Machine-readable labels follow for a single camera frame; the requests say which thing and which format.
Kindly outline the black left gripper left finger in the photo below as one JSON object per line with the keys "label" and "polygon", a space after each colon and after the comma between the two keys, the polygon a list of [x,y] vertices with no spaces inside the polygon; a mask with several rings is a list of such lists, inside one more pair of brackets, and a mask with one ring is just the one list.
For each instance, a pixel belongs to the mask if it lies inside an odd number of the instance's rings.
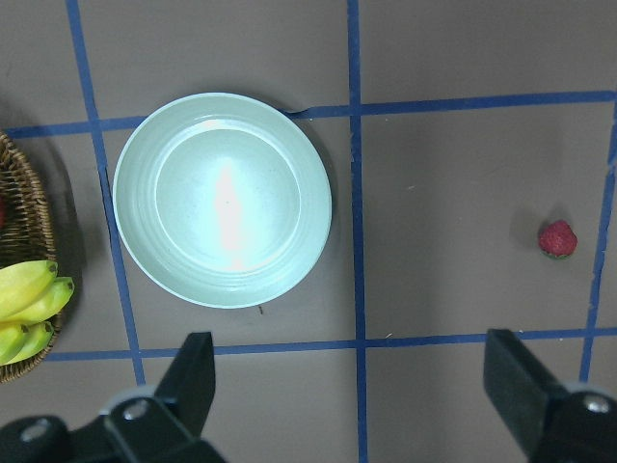
{"label": "black left gripper left finger", "polygon": [[209,332],[192,333],[151,394],[117,402],[70,430],[56,416],[1,427],[3,462],[223,462],[201,437],[216,390]]}

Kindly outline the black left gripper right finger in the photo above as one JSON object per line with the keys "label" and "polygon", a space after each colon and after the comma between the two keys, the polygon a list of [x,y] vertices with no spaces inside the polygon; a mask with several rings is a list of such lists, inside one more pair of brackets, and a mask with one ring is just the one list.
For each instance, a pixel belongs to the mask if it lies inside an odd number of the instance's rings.
{"label": "black left gripper right finger", "polygon": [[566,384],[507,329],[490,329],[484,390],[529,462],[614,462],[616,398]]}

